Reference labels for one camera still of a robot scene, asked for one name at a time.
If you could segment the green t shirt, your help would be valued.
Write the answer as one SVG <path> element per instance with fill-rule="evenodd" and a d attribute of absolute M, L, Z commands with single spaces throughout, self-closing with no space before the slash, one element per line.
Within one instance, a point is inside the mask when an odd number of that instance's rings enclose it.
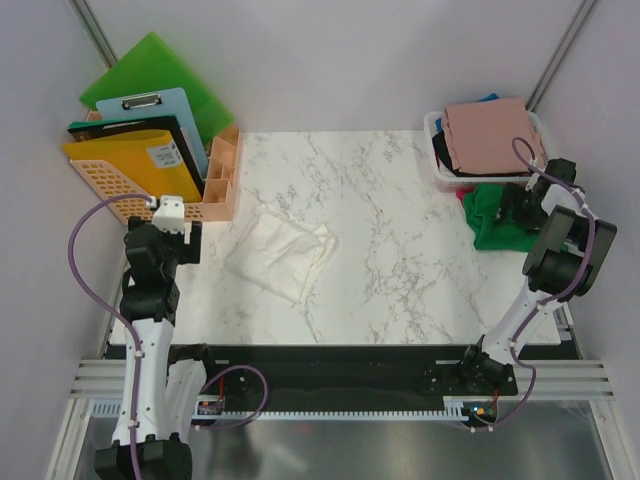
<path fill-rule="evenodd" d="M 529 252 L 537 234 L 516 222 L 512 204 L 502 206 L 505 188 L 480 184 L 462 198 L 467 225 L 474 234 L 478 251 Z"/>

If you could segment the white printed t shirt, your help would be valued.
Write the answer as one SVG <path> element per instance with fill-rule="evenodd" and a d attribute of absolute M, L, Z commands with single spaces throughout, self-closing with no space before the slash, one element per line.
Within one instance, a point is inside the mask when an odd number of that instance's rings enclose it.
<path fill-rule="evenodd" d="M 226 269 L 293 304 L 308 295 L 337 247 L 324 224 L 292 220 L 270 205 L 254 210 Z"/>

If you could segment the red t shirt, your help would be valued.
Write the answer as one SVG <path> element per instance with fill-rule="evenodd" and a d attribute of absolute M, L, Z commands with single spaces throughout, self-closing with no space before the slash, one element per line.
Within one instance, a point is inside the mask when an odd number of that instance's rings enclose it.
<path fill-rule="evenodd" d="M 464 197 L 465 197 L 467 194 L 471 193 L 471 192 L 472 192 L 472 190 L 469 190 L 469 189 L 466 189 L 466 190 L 458 190 L 458 191 L 456 191 L 456 192 L 455 192 L 455 194 L 456 194 L 456 198 L 457 198 L 461 203 L 463 203 L 463 202 L 464 202 Z"/>

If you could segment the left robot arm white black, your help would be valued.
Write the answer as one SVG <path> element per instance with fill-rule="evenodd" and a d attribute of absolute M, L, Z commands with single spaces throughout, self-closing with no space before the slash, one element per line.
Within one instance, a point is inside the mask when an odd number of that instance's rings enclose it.
<path fill-rule="evenodd" d="M 189 479 L 191 416 L 199 393 L 219 382 L 204 359 L 174 360 L 169 351 L 180 297 L 176 271 L 200 261 L 202 225 L 163 231 L 130 218 L 124 237 L 129 267 L 120 312 L 131 329 L 126 340 L 123 399 L 110 447 L 96 452 L 101 479 Z"/>

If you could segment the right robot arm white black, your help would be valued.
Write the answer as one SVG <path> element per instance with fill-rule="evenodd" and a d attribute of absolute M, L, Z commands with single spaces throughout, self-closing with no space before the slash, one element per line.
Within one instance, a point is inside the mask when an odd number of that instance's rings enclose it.
<path fill-rule="evenodd" d="M 575 184 L 576 164 L 556 158 L 543 175 L 522 188 L 507 186 L 507 205 L 516 222 L 538 229 L 522 268 L 524 284 L 501 321 L 469 346 L 458 366 L 458 381 L 477 394 L 501 386 L 539 326 L 575 296 L 593 286 L 617 235 L 616 225 L 598 218 Z"/>

